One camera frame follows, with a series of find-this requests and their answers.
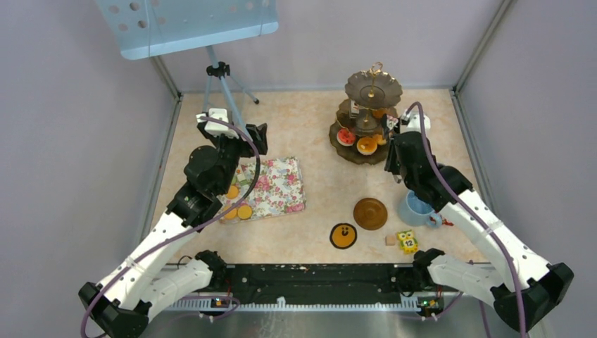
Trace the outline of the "round biscuit cookie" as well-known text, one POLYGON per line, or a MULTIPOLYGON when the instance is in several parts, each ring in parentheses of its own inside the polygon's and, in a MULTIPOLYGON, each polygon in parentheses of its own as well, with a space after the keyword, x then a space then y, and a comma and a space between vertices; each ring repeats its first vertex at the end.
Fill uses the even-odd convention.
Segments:
POLYGON ((238 197, 240 193, 239 188, 236 185, 232 185, 229 190, 228 193, 226 194, 226 197, 230 200, 234 200, 238 197))

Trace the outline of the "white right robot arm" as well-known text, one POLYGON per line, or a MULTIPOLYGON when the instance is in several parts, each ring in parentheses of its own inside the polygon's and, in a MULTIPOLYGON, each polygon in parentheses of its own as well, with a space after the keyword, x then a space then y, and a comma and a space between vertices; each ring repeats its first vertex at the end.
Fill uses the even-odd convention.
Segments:
POLYGON ((490 305, 509 327, 526 334, 561 303, 573 279, 565 263, 550 263, 524 244, 484 203, 471 181, 439 165, 421 132, 385 132, 385 170, 434 211, 460 229, 492 264, 487 272, 440 249, 414 255, 413 282, 422 290, 437 284, 490 305))

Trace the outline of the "round golden bun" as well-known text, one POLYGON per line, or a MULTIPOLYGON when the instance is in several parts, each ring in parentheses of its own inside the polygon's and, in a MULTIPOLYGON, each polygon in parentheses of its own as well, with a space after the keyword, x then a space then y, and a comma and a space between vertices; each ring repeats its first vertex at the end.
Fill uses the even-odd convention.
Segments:
POLYGON ((387 143, 386 138, 382 134, 376 134, 372 138, 376 141, 378 146, 383 146, 387 143))

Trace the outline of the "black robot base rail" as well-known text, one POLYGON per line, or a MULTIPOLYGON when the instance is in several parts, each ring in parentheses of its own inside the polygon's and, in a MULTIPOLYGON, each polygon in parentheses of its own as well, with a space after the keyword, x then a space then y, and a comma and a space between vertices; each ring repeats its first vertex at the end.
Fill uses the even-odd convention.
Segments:
POLYGON ((444 309, 451 292, 410 264, 236 264, 216 273, 201 296, 231 296, 243 309, 395 311, 444 309))

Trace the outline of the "chocolate cream cake slice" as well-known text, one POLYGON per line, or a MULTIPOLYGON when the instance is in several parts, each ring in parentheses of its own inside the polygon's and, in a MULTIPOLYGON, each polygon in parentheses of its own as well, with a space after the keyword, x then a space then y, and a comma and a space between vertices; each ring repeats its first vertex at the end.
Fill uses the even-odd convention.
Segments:
POLYGON ((401 121, 397 117, 394 117, 389 114, 384 114, 380 119, 380 123, 382 125, 384 134, 400 132, 401 121))

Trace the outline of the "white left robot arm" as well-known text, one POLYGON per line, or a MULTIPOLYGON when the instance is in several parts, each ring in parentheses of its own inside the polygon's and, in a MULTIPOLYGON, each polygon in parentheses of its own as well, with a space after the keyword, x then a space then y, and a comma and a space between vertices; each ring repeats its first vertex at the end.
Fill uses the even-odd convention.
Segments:
POLYGON ((219 197, 228 193, 240 159, 254 157, 260 170, 260 158, 268 152, 267 124, 248 124, 245 132, 231 123, 221 123, 221 130, 217 126, 215 118, 198 123, 210 144, 190 153, 186 182, 156 226, 111 274, 79 290, 86 309, 82 337, 88 320, 107 337, 140 337, 161 311, 184 296, 205 288, 217 291, 225 284, 226 263, 213 251, 202 251, 176 271, 157 276, 190 239, 223 217, 219 197))

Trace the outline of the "white cake slice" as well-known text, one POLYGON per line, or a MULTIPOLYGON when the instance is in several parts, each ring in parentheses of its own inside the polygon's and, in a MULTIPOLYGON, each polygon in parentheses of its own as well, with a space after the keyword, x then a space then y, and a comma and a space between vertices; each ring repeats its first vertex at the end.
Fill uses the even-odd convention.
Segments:
POLYGON ((360 113, 360 106, 353 100, 350 102, 349 106, 349 117, 351 119, 356 119, 360 113))

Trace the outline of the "brown croissant pastry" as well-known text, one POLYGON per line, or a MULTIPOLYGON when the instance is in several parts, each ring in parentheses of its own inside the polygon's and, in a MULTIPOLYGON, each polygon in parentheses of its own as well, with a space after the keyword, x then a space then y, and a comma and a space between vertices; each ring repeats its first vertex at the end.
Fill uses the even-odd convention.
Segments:
POLYGON ((381 119, 384 115, 388 113, 387 108, 379 108, 372 111, 372 115, 376 119, 381 119))

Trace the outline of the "orange fruit tart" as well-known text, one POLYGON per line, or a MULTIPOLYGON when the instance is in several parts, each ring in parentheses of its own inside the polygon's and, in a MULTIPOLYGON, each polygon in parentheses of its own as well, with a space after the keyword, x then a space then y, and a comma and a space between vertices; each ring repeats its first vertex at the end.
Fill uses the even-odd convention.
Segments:
POLYGON ((379 144, 375 137, 360 137, 356 142, 357 152, 364 156, 371 156, 378 150, 379 144))

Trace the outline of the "red sprinkled donut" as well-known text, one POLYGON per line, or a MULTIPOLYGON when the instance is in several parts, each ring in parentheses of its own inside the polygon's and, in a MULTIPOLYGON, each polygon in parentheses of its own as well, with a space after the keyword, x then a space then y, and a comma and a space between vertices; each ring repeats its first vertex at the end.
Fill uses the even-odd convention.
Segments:
POLYGON ((336 134, 337 141, 342 146, 353 146, 356 136, 347 128, 341 127, 336 134))

